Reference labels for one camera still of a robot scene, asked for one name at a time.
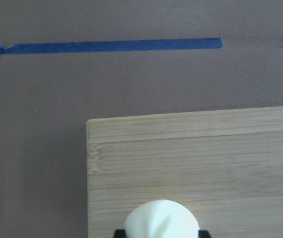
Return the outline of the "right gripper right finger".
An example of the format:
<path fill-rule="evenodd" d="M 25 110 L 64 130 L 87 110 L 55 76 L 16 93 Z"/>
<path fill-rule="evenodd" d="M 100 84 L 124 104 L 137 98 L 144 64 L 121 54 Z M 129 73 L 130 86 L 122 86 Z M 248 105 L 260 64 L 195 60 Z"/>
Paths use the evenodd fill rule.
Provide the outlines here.
<path fill-rule="evenodd" d="M 207 230 L 198 230 L 198 238 L 211 238 L 211 235 Z"/>

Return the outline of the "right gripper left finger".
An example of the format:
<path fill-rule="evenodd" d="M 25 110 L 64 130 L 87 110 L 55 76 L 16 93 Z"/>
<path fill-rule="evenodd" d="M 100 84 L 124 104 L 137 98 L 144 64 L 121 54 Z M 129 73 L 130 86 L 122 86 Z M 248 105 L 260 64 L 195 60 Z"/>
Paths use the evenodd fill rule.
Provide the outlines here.
<path fill-rule="evenodd" d="M 126 238 L 126 231 L 124 229 L 115 230 L 113 238 Z"/>

